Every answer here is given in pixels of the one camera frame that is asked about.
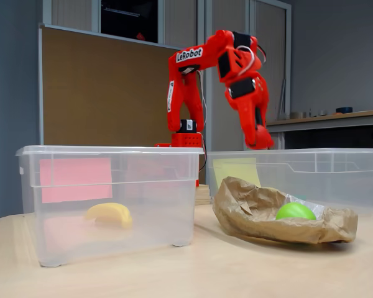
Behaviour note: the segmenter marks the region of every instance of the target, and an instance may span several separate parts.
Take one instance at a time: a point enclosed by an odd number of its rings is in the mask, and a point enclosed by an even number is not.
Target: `brown paper bag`
[[[291,201],[305,204],[317,219],[275,220],[279,208]],[[213,210],[230,234],[285,242],[352,242],[358,222],[357,214],[351,209],[305,202],[277,189],[257,187],[234,177],[223,179],[214,197]]]

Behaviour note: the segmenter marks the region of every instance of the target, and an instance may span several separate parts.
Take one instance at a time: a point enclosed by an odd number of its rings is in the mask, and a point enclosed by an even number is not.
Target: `countertop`
[[[373,125],[373,111],[279,120],[267,123],[269,132],[288,132],[293,130],[326,129],[362,125]]]
[[[353,243],[291,245],[226,235],[196,206],[190,246],[41,268],[27,215],[0,219],[0,298],[373,297],[373,214]]]

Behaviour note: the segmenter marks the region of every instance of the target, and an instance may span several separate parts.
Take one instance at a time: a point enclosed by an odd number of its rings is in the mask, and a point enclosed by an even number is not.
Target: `clear plastic bin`
[[[373,211],[373,149],[303,149],[208,153],[210,193],[222,176],[274,187],[329,207]]]
[[[20,149],[24,213],[34,213],[40,264],[189,244],[202,152],[171,147]],[[90,207],[103,203],[126,206],[132,226],[85,219]]]

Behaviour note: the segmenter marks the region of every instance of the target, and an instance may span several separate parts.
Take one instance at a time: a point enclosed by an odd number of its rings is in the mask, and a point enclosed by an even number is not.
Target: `lerobot logo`
[[[203,54],[203,48],[197,48],[196,50],[190,49],[189,51],[183,51],[182,53],[177,53],[176,62],[181,62],[188,59],[201,57]]]

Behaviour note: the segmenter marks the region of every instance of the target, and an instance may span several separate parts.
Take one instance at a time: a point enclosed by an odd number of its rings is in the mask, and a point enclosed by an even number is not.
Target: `black object on shelf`
[[[157,42],[157,0],[102,0],[101,33]]]
[[[336,109],[336,113],[343,113],[343,114],[352,113],[352,107],[339,107]]]

